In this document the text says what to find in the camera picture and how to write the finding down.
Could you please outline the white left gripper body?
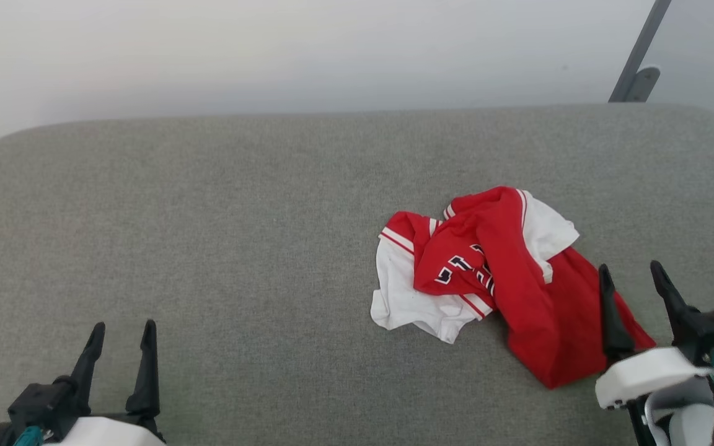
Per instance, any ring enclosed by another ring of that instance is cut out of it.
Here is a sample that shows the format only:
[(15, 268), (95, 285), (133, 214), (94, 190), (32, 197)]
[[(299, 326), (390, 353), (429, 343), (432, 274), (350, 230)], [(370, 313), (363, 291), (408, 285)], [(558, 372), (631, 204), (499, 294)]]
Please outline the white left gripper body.
[(62, 440), (47, 441), (43, 446), (167, 446), (151, 431), (105, 417), (77, 419)]

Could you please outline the red and white jersey garment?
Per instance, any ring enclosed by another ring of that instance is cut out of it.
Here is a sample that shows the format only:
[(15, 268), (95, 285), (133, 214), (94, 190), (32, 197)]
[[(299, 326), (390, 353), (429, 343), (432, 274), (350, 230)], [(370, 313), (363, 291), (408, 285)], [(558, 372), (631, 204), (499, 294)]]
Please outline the red and white jersey garment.
[(452, 344), (498, 313), (509, 349), (545, 387), (597, 374), (607, 364), (599, 272), (578, 238), (572, 221), (509, 186), (454, 198), (443, 219), (396, 212), (379, 234), (371, 318)]

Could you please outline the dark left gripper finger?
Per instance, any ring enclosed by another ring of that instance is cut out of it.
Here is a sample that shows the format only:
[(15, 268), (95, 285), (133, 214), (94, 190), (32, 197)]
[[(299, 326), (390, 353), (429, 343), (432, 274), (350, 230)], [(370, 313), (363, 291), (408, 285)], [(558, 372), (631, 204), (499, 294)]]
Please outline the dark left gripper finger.
[(105, 338), (105, 323), (100, 321), (94, 325), (90, 336), (77, 359), (76, 366), (70, 375), (73, 383), (74, 405), (79, 417), (87, 417), (91, 414), (90, 389), (94, 368), (97, 359), (100, 358)]
[(161, 413), (159, 393), (157, 327), (148, 319), (141, 337), (141, 364), (137, 372), (135, 388), (125, 405), (130, 417), (144, 428), (156, 428), (156, 417)]

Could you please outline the grey fabric sofa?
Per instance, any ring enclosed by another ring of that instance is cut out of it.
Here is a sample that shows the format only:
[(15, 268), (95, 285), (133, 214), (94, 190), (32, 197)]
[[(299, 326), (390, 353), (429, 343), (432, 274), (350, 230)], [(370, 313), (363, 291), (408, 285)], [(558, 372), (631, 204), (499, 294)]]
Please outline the grey fabric sofa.
[(593, 378), (548, 390), (497, 316), (453, 345), (369, 316), (397, 211), (515, 186), (575, 223), (671, 342), (649, 264), (714, 308), (714, 113), (685, 105), (68, 123), (0, 139), (0, 422), (107, 335), (90, 405), (120, 412), (157, 323), (176, 446), (635, 446)]

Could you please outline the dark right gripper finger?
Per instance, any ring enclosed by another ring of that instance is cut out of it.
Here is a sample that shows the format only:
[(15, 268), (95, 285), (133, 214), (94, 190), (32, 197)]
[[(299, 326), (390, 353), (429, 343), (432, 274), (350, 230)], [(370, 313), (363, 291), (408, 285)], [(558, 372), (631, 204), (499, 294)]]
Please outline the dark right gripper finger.
[(663, 300), (671, 324), (672, 346), (685, 344), (694, 332), (692, 319), (698, 310), (685, 302), (662, 263), (652, 260), (650, 268), (654, 287)]
[(602, 350), (607, 362), (620, 362), (635, 353), (635, 341), (627, 331), (617, 305), (617, 288), (607, 265), (600, 265), (599, 301), (601, 308)]

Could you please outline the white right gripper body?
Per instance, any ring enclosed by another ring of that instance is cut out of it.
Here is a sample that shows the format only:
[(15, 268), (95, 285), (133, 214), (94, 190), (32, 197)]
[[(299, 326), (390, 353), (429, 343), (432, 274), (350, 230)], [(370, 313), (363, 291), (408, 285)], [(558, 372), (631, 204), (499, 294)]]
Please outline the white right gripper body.
[(596, 381), (601, 409), (620, 408), (629, 401), (714, 374), (714, 368), (695, 366), (677, 347), (651, 348), (615, 362)]

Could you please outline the grey metal pole with bracket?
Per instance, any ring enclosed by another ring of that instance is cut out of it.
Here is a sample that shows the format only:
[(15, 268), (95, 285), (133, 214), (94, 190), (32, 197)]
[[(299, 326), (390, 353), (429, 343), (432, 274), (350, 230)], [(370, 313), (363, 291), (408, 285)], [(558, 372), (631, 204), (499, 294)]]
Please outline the grey metal pole with bracket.
[(654, 0), (651, 11), (649, 11), (637, 41), (633, 45), (617, 79), (617, 84), (609, 97), (609, 103), (640, 103), (649, 98), (660, 76), (660, 68), (643, 68), (642, 64), (671, 3), (672, 0)]

